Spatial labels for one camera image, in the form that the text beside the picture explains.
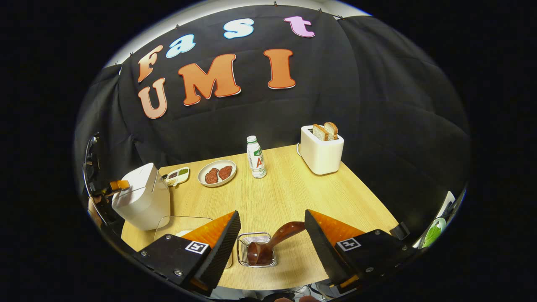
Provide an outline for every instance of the blue letter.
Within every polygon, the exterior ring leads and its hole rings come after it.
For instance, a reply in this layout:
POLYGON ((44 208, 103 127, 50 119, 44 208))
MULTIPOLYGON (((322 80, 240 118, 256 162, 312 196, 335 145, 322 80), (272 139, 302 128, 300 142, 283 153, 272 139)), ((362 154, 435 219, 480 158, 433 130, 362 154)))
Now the blue letter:
POLYGON ((246 37, 253 32, 253 20, 250 18, 227 22, 224 25, 224 37, 228 39, 246 37))
POLYGON ((166 53, 166 57, 169 59, 180 53, 186 53, 192 49, 194 45, 196 45, 196 43, 194 43, 194 35, 184 35, 170 44, 171 49, 166 53))

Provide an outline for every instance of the steak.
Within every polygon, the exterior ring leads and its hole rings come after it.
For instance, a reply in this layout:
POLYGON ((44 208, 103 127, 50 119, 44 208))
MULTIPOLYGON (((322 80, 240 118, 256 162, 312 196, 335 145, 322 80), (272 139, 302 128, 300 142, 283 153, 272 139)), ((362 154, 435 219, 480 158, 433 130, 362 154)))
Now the steak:
POLYGON ((205 182, 208 184, 218 182, 218 169, 213 168, 205 175, 205 182))
POLYGON ((222 169, 220 169, 220 171, 218 172, 218 176, 220 176, 220 178, 222 180, 224 180, 224 179, 228 178, 229 175, 231 175, 231 170, 232 169, 233 169, 232 166, 225 166, 222 169))

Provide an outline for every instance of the bottle label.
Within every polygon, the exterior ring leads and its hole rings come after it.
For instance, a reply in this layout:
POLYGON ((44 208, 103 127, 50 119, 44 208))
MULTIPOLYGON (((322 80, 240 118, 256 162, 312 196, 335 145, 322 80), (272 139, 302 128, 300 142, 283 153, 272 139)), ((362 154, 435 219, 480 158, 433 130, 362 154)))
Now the bottle label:
POLYGON ((260 175, 266 173, 265 161, 263 159, 263 150, 261 149, 261 147, 259 147, 259 149, 253 151, 252 153, 248 152, 248 160, 250 162, 250 168, 252 169, 253 173, 260 175))

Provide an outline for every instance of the letter m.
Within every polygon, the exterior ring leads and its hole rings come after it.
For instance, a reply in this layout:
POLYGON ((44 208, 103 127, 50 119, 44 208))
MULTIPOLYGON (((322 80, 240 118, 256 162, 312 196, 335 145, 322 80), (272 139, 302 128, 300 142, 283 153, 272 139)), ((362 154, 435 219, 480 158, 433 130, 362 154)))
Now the letter m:
POLYGON ((183 77, 185 83, 186 98, 183 101, 185 106, 198 103, 201 98, 196 94, 196 88, 199 92, 209 99, 213 94, 213 87, 216 83, 214 95, 217 97, 227 97, 236 95, 241 92, 241 88, 235 83, 233 75, 234 54, 223 54, 214 58, 209 72, 205 73, 197 64, 192 63, 183 66, 178 74, 183 77))

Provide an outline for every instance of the white wall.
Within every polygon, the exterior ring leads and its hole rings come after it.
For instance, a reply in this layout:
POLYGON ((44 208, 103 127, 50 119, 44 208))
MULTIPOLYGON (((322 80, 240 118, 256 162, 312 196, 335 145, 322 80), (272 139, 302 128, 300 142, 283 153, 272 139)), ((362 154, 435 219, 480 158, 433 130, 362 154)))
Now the white wall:
MULTIPOLYGON (((168 17, 159 21, 149 29, 145 30, 130 42, 125 44, 114 54, 104 67, 108 67, 126 60, 130 53, 137 51, 140 47, 151 42, 156 37, 173 29, 177 24, 182 25, 198 18, 210 15, 223 10, 240 8, 243 6, 270 4, 273 1, 267 0, 206 0, 196 5, 189 6, 181 11, 172 13, 168 17)), ((336 0, 277 0, 279 5, 301 6, 309 9, 322 9, 323 12, 342 17, 350 16, 370 16, 369 14, 348 4, 336 0)))

